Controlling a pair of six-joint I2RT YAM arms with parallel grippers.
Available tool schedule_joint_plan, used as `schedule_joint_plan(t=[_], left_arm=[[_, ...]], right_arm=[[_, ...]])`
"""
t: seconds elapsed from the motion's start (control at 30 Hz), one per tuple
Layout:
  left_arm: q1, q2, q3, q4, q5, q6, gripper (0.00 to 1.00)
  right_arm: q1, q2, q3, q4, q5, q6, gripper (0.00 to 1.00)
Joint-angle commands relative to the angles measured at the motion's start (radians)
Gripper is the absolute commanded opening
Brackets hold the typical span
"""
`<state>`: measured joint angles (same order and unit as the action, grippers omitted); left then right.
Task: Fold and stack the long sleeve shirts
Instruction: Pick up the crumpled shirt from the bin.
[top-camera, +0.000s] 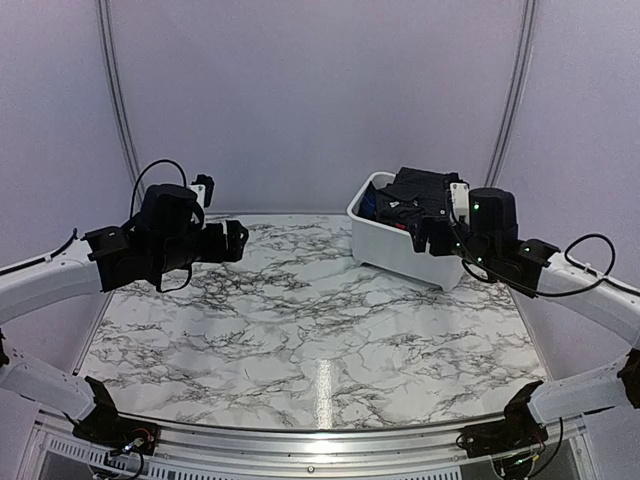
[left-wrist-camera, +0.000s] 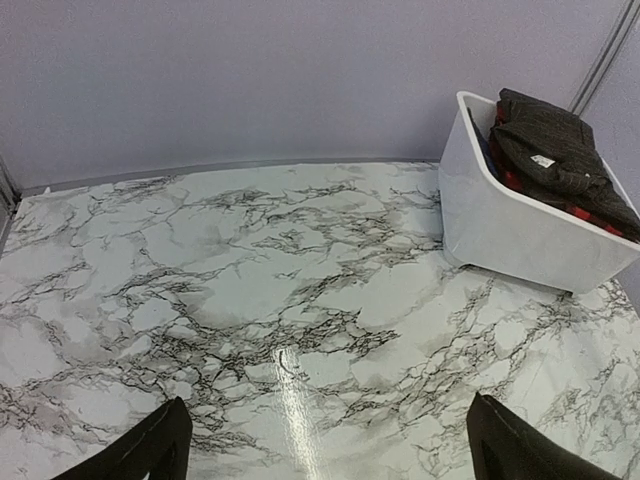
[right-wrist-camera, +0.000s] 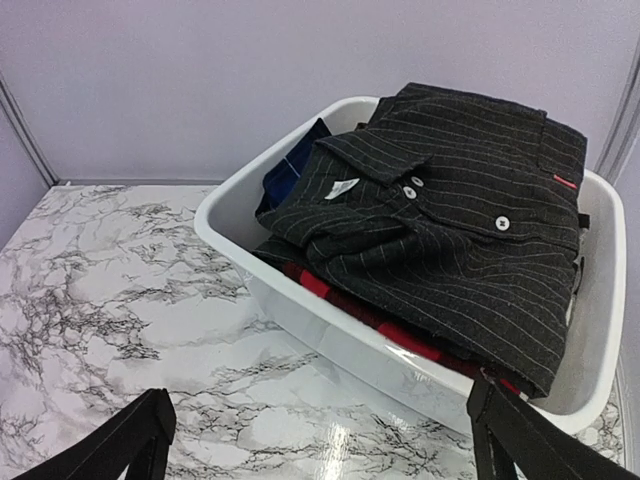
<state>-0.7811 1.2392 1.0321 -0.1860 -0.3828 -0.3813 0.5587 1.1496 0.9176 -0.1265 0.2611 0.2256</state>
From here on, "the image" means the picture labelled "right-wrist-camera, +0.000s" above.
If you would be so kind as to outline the black pinstriped long sleeve shirt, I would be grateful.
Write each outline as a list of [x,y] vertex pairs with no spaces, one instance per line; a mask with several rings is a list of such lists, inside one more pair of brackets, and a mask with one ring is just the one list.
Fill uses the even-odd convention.
[[546,112],[410,83],[317,140],[260,213],[295,264],[546,397],[565,353],[586,137]]

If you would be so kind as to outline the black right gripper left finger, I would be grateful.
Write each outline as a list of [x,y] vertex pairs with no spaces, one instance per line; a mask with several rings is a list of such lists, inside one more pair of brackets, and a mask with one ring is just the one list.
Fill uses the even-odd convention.
[[20,479],[163,479],[176,431],[165,389],[148,389],[87,437]]

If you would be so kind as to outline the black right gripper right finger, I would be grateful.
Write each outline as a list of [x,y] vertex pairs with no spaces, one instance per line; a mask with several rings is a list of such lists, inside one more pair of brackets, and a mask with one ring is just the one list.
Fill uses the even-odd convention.
[[467,400],[477,477],[636,479],[638,476],[562,432],[486,373]]

